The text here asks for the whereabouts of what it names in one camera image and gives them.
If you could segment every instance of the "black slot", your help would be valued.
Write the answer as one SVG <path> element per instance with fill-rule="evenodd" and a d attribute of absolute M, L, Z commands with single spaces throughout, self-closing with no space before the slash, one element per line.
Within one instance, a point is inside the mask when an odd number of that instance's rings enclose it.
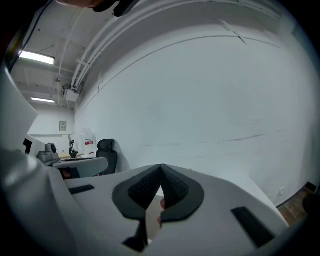
<path fill-rule="evenodd" d="M 71 195 L 74 195 L 74 194 L 78 194 L 78 193 L 82 193 L 82 192 L 86 192 L 86 191 L 94 190 L 94 189 L 95 189 L 95 187 L 92 185 L 84 185 L 84 186 L 69 188 L 69 191 L 70 191 Z"/>
<path fill-rule="evenodd" d="M 275 237 L 246 207 L 232 209 L 231 212 L 254 242 L 257 248 L 264 246 Z"/>

